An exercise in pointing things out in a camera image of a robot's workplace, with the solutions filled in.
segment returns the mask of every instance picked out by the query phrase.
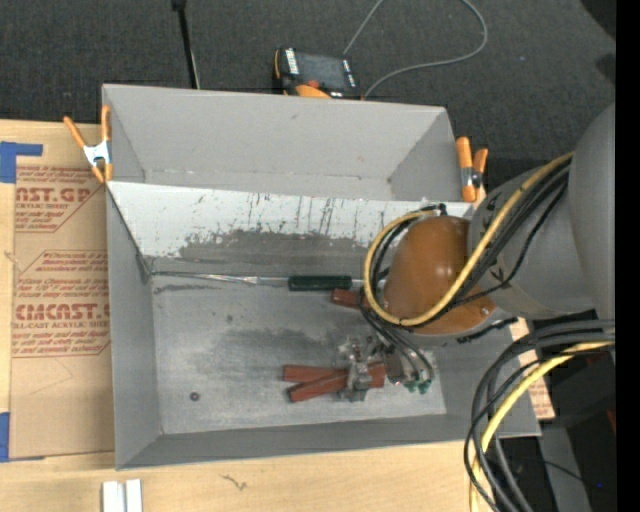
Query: black pole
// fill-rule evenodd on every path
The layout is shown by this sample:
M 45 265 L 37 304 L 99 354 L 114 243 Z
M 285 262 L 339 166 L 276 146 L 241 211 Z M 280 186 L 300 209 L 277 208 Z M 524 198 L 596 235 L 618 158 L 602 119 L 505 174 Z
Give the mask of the black pole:
M 189 68 L 189 81 L 192 89 L 200 89 L 200 80 L 196 70 L 196 61 L 191 50 L 191 40 L 189 38 L 189 26 L 187 25 L 187 16 L 185 9 L 187 0 L 171 0 L 171 8 L 178 13 L 180 20 L 180 31 L 182 32 L 182 44 L 184 46 L 184 54 L 187 58 L 187 67 Z

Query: black device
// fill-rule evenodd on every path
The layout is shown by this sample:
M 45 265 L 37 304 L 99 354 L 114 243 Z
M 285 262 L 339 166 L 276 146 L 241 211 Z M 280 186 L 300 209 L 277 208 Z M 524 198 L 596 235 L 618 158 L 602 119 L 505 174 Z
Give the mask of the black device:
M 289 96 L 361 99 L 360 87 L 346 58 L 313 55 L 294 48 L 278 48 L 274 86 Z

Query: white cable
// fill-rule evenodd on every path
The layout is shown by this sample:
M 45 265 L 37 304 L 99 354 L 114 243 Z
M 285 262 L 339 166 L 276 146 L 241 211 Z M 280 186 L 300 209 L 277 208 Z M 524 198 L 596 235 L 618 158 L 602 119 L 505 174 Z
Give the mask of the white cable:
M 356 33 L 351 38 L 351 41 L 349 41 L 349 44 L 342 51 L 342 55 L 346 55 L 347 52 L 351 49 L 351 47 L 353 46 L 353 43 L 355 43 L 356 39 L 358 39 L 358 36 L 360 35 L 360 32 L 362 32 L 362 30 L 367 25 L 367 23 L 369 23 L 369 20 L 371 19 L 371 16 L 373 16 L 373 14 L 378 10 L 378 7 L 380 7 L 380 4 L 382 2 L 384 2 L 384 0 L 378 0 L 376 2 L 376 4 L 371 8 L 371 10 L 369 11 L 369 14 L 367 14 L 367 17 L 364 19 L 364 21 L 360 25 L 360 28 L 358 30 L 356 30 Z
M 489 39 L 489 29 L 487 28 L 487 24 L 484 21 L 482 14 L 480 14 L 480 11 L 478 11 L 478 9 L 471 2 L 469 2 L 469 0 L 460 0 L 460 1 L 465 6 L 467 6 L 467 8 L 475 15 L 476 18 L 478 18 L 478 21 L 482 26 L 482 42 L 475 50 L 473 50 L 470 53 L 467 53 L 466 55 L 455 57 L 453 59 L 446 59 L 446 60 L 441 60 L 436 62 L 425 62 L 423 64 L 416 64 L 413 66 L 408 66 L 406 68 L 397 69 L 396 71 L 392 71 L 388 75 L 385 75 L 382 78 L 380 78 L 378 81 L 376 81 L 371 87 L 369 87 L 369 89 L 367 89 L 367 91 L 364 93 L 362 98 L 367 99 L 367 97 L 371 95 L 374 89 L 377 89 L 383 82 L 386 82 L 387 80 L 389 80 L 390 78 L 393 78 L 394 76 L 398 76 L 402 73 L 407 73 L 408 71 L 415 71 L 417 69 L 432 68 L 436 66 L 446 66 L 448 64 L 455 64 L 457 62 L 462 62 L 464 60 L 470 59 L 471 57 L 474 57 L 475 55 L 480 53 L 484 49 L 484 47 L 487 45 L 487 41 Z M 355 35 L 351 38 L 351 41 L 342 52 L 343 54 L 346 54 L 351 49 L 351 47 L 353 46 L 353 43 L 355 43 L 356 39 L 358 38 L 358 36 L 360 35 L 364 27 L 367 25 L 367 23 L 369 23 L 369 20 L 371 19 L 373 14 L 376 12 L 378 7 L 380 7 L 380 4 L 382 4 L 382 2 L 384 2 L 384 0 L 378 0 L 376 4 L 371 8 L 371 10 L 369 11 L 369 14 L 367 14 L 367 17 L 364 19 L 364 21 L 356 31 Z

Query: red object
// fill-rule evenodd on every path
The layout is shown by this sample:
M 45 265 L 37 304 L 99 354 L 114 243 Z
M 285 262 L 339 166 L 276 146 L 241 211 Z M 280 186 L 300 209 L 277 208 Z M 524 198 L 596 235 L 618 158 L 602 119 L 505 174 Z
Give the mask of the red object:
M 336 306 L 344 306 L 346 308 L 359 309 L 358 306 L 358 294 L 360 291 L 342 290 L 336 288 L 331 292 L 331 302 Z M 365 309 L 369 309 L 369 302 L 366 297 L 362 299 L 362 306 Z
M 369 364 L 369 375 L 373 379 L 372 388 L 384 386 L 387 376 L 384 363 Z M 297 382 L 287 391 L 292 402 L 302 402 L 328 393 L 337 393 L 347 387 L 349 371 L 347 369 L 320 368 L 287 364 L 283 367 L 282 378 L 285 382 Z

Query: cardboard box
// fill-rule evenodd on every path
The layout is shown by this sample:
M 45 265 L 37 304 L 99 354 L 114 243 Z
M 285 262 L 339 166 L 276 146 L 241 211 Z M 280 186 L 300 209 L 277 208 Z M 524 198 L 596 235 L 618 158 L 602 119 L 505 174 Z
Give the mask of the cardboard box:
M 98 127 L 79 127 L 99 141 Z M 17 156 L 12 200 L 0 205 L 15 223 L 2 268 L 14 291 L 11 330 L 2 329 L 11 333 L 9 457 L 111 450 L 104 187 L 62 123 L 0 121 L 0 141 L 42 151 Z

